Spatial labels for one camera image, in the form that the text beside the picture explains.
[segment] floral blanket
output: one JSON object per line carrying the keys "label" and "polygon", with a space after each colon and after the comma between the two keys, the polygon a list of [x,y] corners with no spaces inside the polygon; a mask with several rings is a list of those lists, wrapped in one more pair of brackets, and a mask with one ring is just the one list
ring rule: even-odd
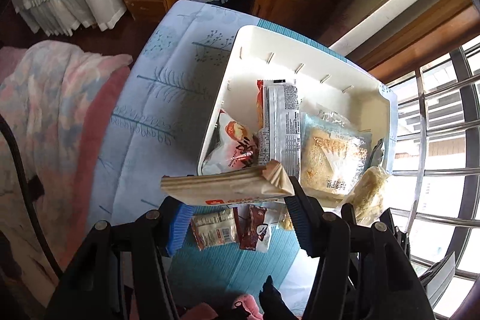
{"label": "floral blanket", "polygon": [[[15,135],[27,179],[37,175],[43,184],[35,208],[63,268],[85,231],[94,164],[131,61],[129,55],[102,56],[43,41],[26,50],[0,85],[0,113]],[[56,277],[34,235],[13,164],[0,137],[0,230],[24,283],[46,305]]]}

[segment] paper-wrapped snack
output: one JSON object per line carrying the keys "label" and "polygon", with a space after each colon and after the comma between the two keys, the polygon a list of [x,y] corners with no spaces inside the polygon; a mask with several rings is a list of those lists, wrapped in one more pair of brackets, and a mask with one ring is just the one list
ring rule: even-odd
{"label": "paper-wrapped snack", "polygon": [[164,176],[161,189],[187,205],[229,205],[258,202],[294,195],[282,165],[271,160],[265,166],[215,175]]}

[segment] cracker package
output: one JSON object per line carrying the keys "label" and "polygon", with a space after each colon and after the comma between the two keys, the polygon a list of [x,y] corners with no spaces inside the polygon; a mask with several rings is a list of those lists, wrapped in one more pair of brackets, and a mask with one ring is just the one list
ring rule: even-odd
{"label": "cracker package", "polygon": [[238,242],[233,209],[193,216],[191,228],[200,250]]}
{"label": "cracker package", "polygon": [[343,198],[362,174],[370,147],[370,132],[302,114],[302,187]]}

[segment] snack package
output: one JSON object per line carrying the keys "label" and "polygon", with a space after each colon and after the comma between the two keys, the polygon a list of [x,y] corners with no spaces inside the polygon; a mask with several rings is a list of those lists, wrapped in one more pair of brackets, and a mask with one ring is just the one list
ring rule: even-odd
{"label": "snack package", "polygon": [[302,114],[302,162],[300,183],[343,198],[365,167],[371,133]]}
{"label": "snack package", "polygon": [[287,209],[286,205],[283,207],[277,226],[284,231],[293,230],[292,218],[290,217],[289,210]]}
{"label": "snack package", "polygon": [[289,176],[275,160],[265,166],[215,175],[164,176],[163,192],[187,205],[230,205],[295,194]]}
{"label": "snack package", "polygon": [[259,94],[257,110],[259,114],[259,164],[271,159],[282,163],[288,175],[300,174],[300,112],[297,87],[285,80],[257,81]]}
{"label": "snack package", "polygon": [[233,209],[193,216],[191,228],[199,250],[238,242]]}
{"label": "snack package", "polygon": [[253,134],[223,110],[218,117],[220,141],[206,157],[202,174],[220,174],[257,163],[258,146]]}
{"label": "snack package", "polygon": [[245,231],[240,239],[240,249],[258,252],[267,252],[272,236],[272,218],[267,208],[249,205],[249,217]]}
{"label": "snack package", "polygon": [[342,205],[350,203],[353,205],[357,224],[370,226],[386,209],[383,199],[389,176],[382,167],[370,167],[334,212],[340,215]]}

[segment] metal screw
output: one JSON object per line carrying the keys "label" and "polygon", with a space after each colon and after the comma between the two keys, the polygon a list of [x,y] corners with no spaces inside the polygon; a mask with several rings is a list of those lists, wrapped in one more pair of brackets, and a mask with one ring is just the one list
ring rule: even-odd
{"label": "metal screw", "polygon": [[375,229],[380,232],[385,232],[387,230],[387,225],[383,222],[375,223]]}
{"label": "metal screw", "polygon": [[145,217],[147,217],[148,220],[156,220],[158,217],[160,217],[160,212],[156,209],[153,209],[151,211],[148,211],[145,214]]}
{"label": "metal screw", "polygon": [[95,223],[95,229],[97,231],[103,231],[109,225],[105,220],[100,220]]}
{"label": "metal screw", "polygon": [[332,213],[330,211],[326,211],[324,214],[322,214],[322,217],[324,220],[327,220],[327,221],[333,221],[337,218],[335,213]]}

